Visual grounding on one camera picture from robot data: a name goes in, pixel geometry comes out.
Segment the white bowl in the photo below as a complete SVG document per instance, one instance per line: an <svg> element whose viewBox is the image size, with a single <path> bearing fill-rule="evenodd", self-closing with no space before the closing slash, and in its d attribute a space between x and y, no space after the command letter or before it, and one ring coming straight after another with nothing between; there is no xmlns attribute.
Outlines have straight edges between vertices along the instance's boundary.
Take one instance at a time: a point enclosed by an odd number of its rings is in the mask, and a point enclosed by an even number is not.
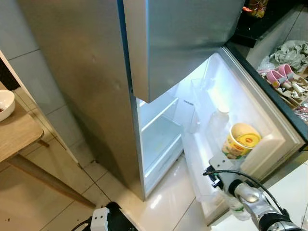
<svg viewBox="0 0 308 231"><path fill-rule="evenodd" d="M6 119L15 109L15 95L9 90L0 90L0 121Z"/></svg>

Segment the stainless steel refrigerator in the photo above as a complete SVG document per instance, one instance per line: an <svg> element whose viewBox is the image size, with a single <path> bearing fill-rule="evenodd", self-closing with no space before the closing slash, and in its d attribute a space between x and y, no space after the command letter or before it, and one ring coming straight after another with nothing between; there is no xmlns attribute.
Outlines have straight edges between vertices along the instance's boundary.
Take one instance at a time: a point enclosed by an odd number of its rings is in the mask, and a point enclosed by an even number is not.
<svg viewBox="0 0 308 231"><path fill-rule="evenodd" d="M208 135L221 104L261 142L241 170L265 179L307 126L231 46L244 0L19 0L97 160L145 200L185 151L207 223L225 207L202 173L222 154Z"/></svg>

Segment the black cable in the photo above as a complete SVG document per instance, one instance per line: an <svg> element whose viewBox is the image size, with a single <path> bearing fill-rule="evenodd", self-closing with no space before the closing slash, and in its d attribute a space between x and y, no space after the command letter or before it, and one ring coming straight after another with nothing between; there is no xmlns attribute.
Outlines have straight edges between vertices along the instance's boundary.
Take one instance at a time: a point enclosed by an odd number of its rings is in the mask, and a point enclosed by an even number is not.
<svg viewBox="0 0 308 231"><path fill-rule="evenodd" d="M234 173L234 174L238 174L238 175L242 175L248 179L250 179L251 181L253 181L255 184L257 184L259 187L261 187L269 196L270 198L273 200L273 202L275 203L275 205L279 208L279 210L281 211L282 214L285 214L286 210L282 209L281 206L279 205L278 201L275 199L275 197L256 179L254 179L253 177L240 172L240 171L236 171L236 170L215 170L215 171L209 171L209 172L205 172L203 175L207 176L210 174L215 174L215 173Z"/></svg>
<svg viewBox="0 0 308 231"><path fill-rule="evenodd" d="M90 224L92 221L92 217L89 217L89 219L84 220L83 222L79 223L78 225L76 225L72 231L75 231L76 229L78 229L80 226L84 225L84 224Z"/></svg>

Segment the pink slipper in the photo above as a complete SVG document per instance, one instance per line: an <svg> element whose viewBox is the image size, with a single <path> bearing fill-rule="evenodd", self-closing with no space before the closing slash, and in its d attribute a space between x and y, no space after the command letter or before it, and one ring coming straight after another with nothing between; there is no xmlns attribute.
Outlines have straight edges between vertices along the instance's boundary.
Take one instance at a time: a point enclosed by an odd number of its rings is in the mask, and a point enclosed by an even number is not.
<svg viewBox="0 0 308 231"><path fill-rule="evenodd" d="M282 64L278 68L276 68L278 72L286 77L289 81L294 80L294 72L292 71L291 67L289 64Z"/></svg>
<svg viewBox="0 0 308 231"><path fill-rule="evenodd" d="M283 84L287 80L287 77L284 77L278 71L275 70L269 71L266 74L266 78L275 88L278 88L281 84Z"/></svg>

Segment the freezer door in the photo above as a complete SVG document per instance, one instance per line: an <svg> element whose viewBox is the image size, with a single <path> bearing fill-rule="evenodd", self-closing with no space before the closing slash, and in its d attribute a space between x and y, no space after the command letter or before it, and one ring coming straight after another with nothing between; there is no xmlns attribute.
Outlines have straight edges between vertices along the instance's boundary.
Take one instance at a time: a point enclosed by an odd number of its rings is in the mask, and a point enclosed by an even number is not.
<svg viewBox="0 0 308 231"><path fill-rule="evenodd" d="M124 0L133 94L151 102L234 33L244 0Z"/></svg>
<svg viewBox="0 0 308 231"><path fill-rule="evenodd" d="M224 157L215 168L239 167L262 180L305 142L228 49L220 49L201 67L199 73L204 75L191 80L192 96L186 99L194 105L195 113L182 140L196 199L201 202L205 220L210 224L228 209L219 190L211 186L208 177L202 176L213 156L220 156L221 160ZM229 121L224 131L210 130L210 117L222 105L230 109ZM262 136L243 162L231 161L221 151L235 123L250 124Z"/></svg>

